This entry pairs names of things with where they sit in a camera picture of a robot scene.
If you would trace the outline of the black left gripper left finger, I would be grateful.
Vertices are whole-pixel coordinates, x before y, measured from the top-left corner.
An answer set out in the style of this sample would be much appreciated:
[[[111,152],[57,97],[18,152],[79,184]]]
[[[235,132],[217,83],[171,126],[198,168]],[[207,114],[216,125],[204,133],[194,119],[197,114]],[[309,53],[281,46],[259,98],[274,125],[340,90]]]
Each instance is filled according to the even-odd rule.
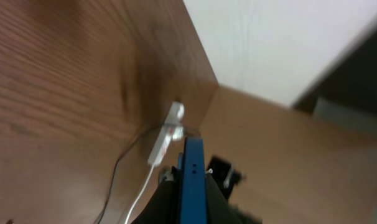
[[[144,210],[132,224],[176,224],[178,191],[178,170],[174,166],[161,169],[158,186]]]

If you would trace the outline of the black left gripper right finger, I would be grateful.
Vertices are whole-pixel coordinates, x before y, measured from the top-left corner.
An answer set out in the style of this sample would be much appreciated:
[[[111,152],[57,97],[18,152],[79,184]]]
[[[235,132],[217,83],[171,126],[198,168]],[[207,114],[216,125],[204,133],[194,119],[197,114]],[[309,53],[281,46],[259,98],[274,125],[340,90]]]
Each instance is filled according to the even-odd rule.
[[[262,224],[262,219],[230,206],[211,174],[206,175],[208,224]]]

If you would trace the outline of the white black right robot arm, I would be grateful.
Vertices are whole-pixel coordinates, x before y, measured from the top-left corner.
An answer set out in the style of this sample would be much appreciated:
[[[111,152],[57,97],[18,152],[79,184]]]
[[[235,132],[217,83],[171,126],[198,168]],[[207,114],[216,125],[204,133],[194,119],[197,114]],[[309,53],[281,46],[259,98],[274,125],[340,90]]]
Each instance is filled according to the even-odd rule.
[[[246,176],[232,163],[217,156],[211,157],[207,169],[212,170],[212,177],[226,200],[229,200],[234,187],[246,180]]]

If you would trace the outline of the blue Galaxy smartphone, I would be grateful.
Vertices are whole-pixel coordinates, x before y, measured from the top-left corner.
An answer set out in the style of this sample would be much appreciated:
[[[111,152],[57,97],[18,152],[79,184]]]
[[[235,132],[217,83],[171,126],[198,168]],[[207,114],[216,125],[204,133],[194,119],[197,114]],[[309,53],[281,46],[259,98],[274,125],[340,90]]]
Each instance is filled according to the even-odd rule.
[[[201,138],[187,137],[179,156],[179,224],[207,224],[206,174]]]

